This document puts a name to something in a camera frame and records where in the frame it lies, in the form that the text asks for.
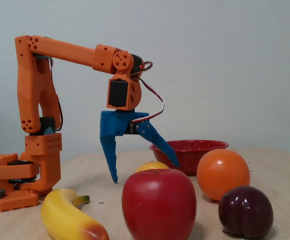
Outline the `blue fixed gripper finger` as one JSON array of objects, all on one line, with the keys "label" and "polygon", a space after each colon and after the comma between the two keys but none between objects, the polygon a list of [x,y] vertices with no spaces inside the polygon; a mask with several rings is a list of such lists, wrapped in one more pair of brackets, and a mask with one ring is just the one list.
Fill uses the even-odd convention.
[{"label": "blue fixed gripper finger", "polygon": [[101,136],[100,142],[109,167],[111,178],[115,184],[118,183],[116,169],[116,141],[115,136]]}]

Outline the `blue gripper body with servo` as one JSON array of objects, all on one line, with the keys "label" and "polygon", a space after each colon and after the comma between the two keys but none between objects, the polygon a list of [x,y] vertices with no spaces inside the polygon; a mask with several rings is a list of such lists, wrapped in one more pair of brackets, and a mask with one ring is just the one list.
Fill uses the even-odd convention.
[{"label": "blue gripper body with servo", "polygon": [[102,111],[100,119],[100,138],[127,135],[138,135],[132,120],[147,117],[149,113],[115,110]]}]

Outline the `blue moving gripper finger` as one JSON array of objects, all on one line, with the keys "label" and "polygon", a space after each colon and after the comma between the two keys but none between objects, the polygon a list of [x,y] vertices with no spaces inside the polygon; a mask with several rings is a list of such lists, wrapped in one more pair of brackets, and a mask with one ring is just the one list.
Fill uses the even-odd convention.
[{"label": "blue moving gripper finger", "polygon": [[138,134],[160,149],[176,167],[180,167],[178,158],[173,148],[157,132],[156,128],[149,122],[149,120],[136,122],[134,125]]}]

